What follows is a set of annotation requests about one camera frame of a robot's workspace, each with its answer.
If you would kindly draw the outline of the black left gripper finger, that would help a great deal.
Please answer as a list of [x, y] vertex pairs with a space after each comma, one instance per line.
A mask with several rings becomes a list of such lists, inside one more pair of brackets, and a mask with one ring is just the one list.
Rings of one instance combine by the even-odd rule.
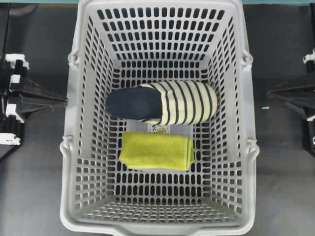
[[66, 107], [67, 101], [57, 101], [19, 94], [9, 98], [9, 114], [25, 118], [27, 114], [40, 111], [54, 111]]
[[38, 98], [67, 101], [65, 96], [62, 96], [53, 90], [48, 90], [46, 87], [43, 87], [40, 84], [17, 74], [11, 75], [9, 90], [11, 92], [18, 92]]

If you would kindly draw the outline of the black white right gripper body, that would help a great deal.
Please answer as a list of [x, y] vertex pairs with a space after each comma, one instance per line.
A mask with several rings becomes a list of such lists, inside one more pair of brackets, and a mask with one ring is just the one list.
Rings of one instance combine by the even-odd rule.
[[303, 57], [303, 63], [307, 66], [307, 88], [308, 98], [307, 122], [310, 135], [311, 150], [315, 149], [315, 49], [311, 54]]

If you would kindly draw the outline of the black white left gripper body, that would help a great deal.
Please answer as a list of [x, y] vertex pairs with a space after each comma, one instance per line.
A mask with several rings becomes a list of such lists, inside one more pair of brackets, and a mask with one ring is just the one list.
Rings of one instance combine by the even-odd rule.
[[27, 75], [29, 63], [23, 54], [6, 54], [0, 60], [0, 144], [20, 145], [25, 118], [18, 111], [21, 104], [19, 93], [10, 89]]

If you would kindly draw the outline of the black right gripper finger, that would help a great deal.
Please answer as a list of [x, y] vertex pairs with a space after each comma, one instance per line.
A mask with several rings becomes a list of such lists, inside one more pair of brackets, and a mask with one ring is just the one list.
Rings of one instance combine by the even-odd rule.
[[310, 93], [315, 91], [315, 74], [308, 73], [298, 78], [289, 79], [268, 90], [267, 96], [274, 97], [278, 93]]
[[274, 97], [269, 97], [278, 100], [294, 110], [302, 119], [307, 120], [308, 111], [308, 93], [278, 93]]

